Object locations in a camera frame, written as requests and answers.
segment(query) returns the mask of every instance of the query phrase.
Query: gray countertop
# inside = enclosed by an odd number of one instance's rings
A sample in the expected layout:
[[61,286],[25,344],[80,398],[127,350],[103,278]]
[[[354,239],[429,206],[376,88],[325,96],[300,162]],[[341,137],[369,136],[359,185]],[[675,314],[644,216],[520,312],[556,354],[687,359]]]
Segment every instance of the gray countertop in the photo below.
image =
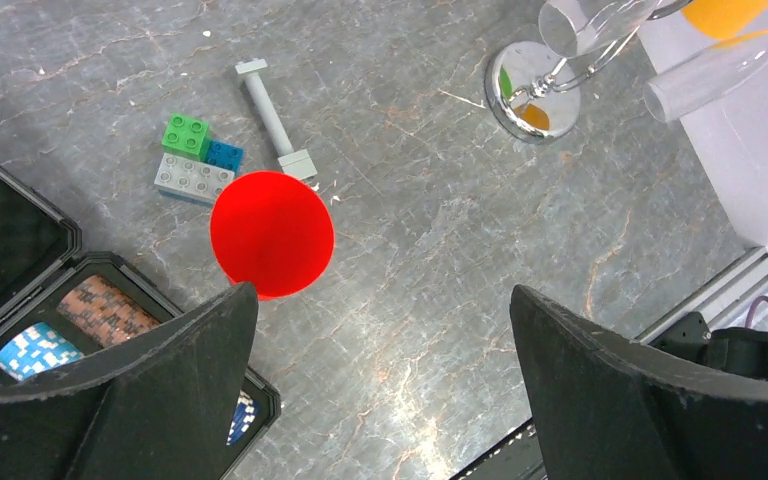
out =
[[538,38],[540,4],[480,3],[0,0],[0,163],[187,308],[228,282],[210,210],[152,186],[160,138],[180,112],[246,171],[277,168],[232,72],[269,62],[337,248],[261,307],[251,365],[285,405],[240,478],[448,478],[529,415],[515,284],[632,336],[741,253],[680,127],[646,112],[636,42],[585,85],[578,126],[533,147],[482,79]]

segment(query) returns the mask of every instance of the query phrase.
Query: black case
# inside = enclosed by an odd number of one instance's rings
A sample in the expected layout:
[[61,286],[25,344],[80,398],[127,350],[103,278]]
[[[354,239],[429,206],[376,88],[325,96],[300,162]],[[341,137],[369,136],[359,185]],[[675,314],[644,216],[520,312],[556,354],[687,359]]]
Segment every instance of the black case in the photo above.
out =
[[[66,217],[57,207],[49,203],[34,190],[13,178],[1,167],[0,180],[18,192],[29,204],[32,204],[43,211],[46,216],[53,219],[60,229],[60,235],[62,235],[63,240],[58,245],[60,251],[51,252],[50,259],[53,260],[50,263],[33,265],[31,270],[19,276],[17,285],[10,286],[5,293],[0,295],[0,349],[25,328],[38,321],[43,321],[72,342],[84,354],[90,355],[99,351],[100,347],[98,344],[81,332],[68,319],[55,312],[59,299],[83,279],[93,274],[101,274],[115,284],[126,295],[130,296],[136,303],[160,321],[161,327],[166,322],[173,319],[177,320],[178,317],[182,316],[184,312],[163,295],[154,283],[118,255],[111,252],[83,252],[81,249],[81,230],[77,224]],[[255,319],[252,322],[256,321],[256,301],[254,311]],[[134,343],[135,340],[126,342],[126,344]],[[52,373],[56,373],[58,370],[66,367],[70,367],[70,365],[56,369]],[[37,377],[52,378],[56,383],[56,375],[46,375],[45,373],[37,375]],[[4,385],[6,389],[10,389],[11,385],[13,385],[12,388],[22,386],[15,385],[16,381],[1,370],[0,384]],[[233,446],[225,447],[225,453],[221,457],[227,459],[227,468],[225,468],[222,478],[231,474],[255,441],[266,433],[267,429],[274,423],[281,412],[281,400],[278,391],[257,372],[248,367],[246,367],[245,378],[243,379],[243,390],[257,402],[259,411],[246,434]],[[103,394],[104,397],[109,395],[111,395],[109,391]],[[92,419],[92,422],[94,422],[92,427],[98,428],[97,423],[104,421],[105,399],[95,398],[95,400],[89,402],[92,403],[93,401],[98,402],[98,405],[102,406],[102,408],[96,411]],[[146,405],[145,408],[147,410],[152,409],[151,405]],[[145,440],[151,441],[151,436],[148,435]],[[199,439],[194,438],[192,441],[197,442]],[[79,450],[82,454],[86,454],[86,449],[90,448],[91,444],[92,439],[82,438],[80,445],[71,445],[70,449],[67,449],[69,450],[68,452],[52,453],[71,458],[70,456],[76,454]],[[76,470],[75,465],[70,467],[67,476],[69,478],[83,478],[80,469]]]
[[449,480],[543,480],[546,468],[529,419]]

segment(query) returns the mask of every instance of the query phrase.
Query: gray lego brick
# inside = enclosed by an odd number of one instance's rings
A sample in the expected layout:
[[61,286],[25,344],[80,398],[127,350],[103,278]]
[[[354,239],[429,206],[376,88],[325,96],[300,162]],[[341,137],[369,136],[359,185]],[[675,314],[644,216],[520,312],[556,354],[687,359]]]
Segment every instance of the gray lego brick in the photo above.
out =
[[154,184],[163,192],[212,205],[233,180],[229,170],[165,153]]

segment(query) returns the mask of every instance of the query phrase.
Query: orange object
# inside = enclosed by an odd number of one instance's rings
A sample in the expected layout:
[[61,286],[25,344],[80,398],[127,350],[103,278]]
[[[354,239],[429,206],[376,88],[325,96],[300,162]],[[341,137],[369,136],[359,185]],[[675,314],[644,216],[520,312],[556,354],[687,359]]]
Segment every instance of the orange object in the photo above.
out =
[[533,103],[518,106],[514,113],[534,128],[549,130],[549,115]]
[[313,283],[334,253],[334,225],[310,187],[279,172],[249,173],[219,195],[210,242],[232,283],[251,282],[260,300]]
[[693,0],[681,12],[705,35],[727,40],[739,34],[768,7],[768,0]]

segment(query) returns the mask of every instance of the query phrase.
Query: chrome base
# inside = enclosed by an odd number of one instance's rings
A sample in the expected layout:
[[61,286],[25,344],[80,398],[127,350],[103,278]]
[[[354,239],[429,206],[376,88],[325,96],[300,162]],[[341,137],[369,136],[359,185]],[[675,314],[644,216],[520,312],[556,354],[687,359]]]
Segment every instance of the chrome base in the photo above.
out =
[[[544,96],[520,95],[510,103],[509,98],[518,88],[532,84],[551,72],[558,57],[546,45],[536,42],[517,42],[505,47],[487,67],[484,90],[493,115],[507,131],[529,143],[548,143],[569,132],[581,112],[581,93],[578,88],[566,92],[545,92]],[[575,77],[569,65],[557,75],[559,83]]]

